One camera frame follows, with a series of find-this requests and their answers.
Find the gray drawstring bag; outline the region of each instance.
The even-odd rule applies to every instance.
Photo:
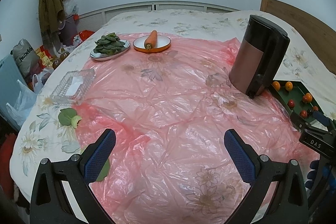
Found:
[[[14,46],[12,54],[23,77],[26,77],[31,68],[33,68],[40,60],[29,42],[24,38],[19,41],[19,44]]]

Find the headboard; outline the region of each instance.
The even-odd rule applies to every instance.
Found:
[[[336,32],[316,17],[278,0],[261,0],[260,10],[293,26],[325,67],[336,74]]]

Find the silver screw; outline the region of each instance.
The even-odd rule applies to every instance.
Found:
[[[264,161],[264,162],[266,162],[266,161],[269,160],[269,158],[268,158],[266,155],[261,155],[261,156],[260,156],[260,159],[261,159],[262,161]]]
[[[43,158],[42,160],[41,160],[41,164],[46,164],[48,162],[48,159],[47,158]]]
[[[291,160],[291,164],[297,166],[298,162],[296,160]]]
[[[72,155],[72,156],[71,156],[71,160],[72,160],[72,161],[77,161],[77,160],[79,160],[79,155],[78,155],[78,154],[74,154],[74,155]]]

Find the orange-rimmed plate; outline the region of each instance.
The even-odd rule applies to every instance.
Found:
[[[158,35],[156,47],[148,50],[145,48],[145,40],[147,39],[147,37],[149,37],[149,35],[145,35],[144,37],[139,37],[136,40],[134,40],[133,46],[137,51],[144,53],[162,52],[168,49],[171,45],[169,37],[166,37],[164,35]]]

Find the electric kettle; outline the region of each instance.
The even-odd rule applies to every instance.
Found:
[[[272,83],[290,39],[270,20],[250,15],[243,41],[229,73],[232,85],[251,99]]]

